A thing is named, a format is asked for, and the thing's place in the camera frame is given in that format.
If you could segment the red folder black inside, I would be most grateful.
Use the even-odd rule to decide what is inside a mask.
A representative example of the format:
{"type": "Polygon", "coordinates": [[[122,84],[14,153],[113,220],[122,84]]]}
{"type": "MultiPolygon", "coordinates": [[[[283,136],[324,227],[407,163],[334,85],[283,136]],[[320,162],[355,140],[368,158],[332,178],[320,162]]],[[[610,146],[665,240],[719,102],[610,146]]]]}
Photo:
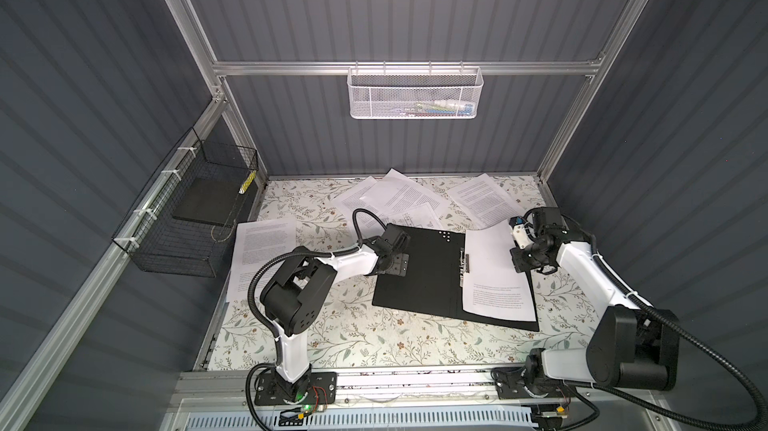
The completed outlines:
{"type": "Polygon", "coordinates": [[[538,332],[538,319],[499,320],[463,310],[461,276],[465,235],[444,230],[407,227],[406,274],[379,275],[372,304],[450,319],[538,332]]]}

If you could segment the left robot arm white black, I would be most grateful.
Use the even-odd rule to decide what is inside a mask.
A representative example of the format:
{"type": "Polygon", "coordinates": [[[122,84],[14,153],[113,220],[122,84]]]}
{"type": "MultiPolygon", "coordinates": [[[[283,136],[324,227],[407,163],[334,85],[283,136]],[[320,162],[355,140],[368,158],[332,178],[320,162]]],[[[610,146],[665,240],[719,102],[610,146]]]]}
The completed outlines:
{"type": "Polygon", "coordinates": [[[301,401],[311,386],[306,331],[332,286],[357,276],[403,277],[410,240],[404,229],[387,225],[382,235],[360,239],[345,250],[320,252],[299,246],[269,260],[251,279],[248,306],[274,338],[275,381],[290,401],[301,401]]]}

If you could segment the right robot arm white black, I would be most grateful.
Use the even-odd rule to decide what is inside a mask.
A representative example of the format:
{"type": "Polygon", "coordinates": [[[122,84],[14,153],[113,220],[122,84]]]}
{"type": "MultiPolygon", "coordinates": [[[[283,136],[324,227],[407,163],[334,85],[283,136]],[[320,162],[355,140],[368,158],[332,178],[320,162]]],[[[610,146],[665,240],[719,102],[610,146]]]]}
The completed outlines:
{"type": "Polygon", "coordinates": [[[533,349],[520,382],[546,397],[564,381],[587,386],[667,391],[677,380],[679,337],[650,314],[651,304],[599,254],[596,238],[556,207],[538,207],[508,222],[517,272],[566,272],[599,319],[583,349],[533,349]]]}

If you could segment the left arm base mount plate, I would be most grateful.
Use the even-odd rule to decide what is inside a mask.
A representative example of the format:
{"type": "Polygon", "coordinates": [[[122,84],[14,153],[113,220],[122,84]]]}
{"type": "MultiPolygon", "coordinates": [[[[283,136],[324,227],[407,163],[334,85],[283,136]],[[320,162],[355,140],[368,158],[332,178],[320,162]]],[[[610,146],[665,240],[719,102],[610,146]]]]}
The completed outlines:
{"type": "Polygon", "coordinates": [[[309,371],[296,383],[290,383],[274,370],[261,372],[254,379],[255,404],[278,405],[329,405],[336,400],[338,374],[335,372],[309,371]]]}

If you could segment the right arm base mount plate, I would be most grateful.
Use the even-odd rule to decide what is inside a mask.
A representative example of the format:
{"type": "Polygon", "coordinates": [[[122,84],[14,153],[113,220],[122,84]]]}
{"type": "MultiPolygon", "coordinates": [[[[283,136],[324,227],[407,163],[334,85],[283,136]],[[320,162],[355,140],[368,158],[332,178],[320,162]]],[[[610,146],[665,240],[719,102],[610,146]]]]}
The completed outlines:
{"type": "Polygon", "coordinates": [[[570,401],[575,396],[562,383],[528,372],[524,366],[495,367],[490,376],[500,399],[563,398],[570,401]]]}

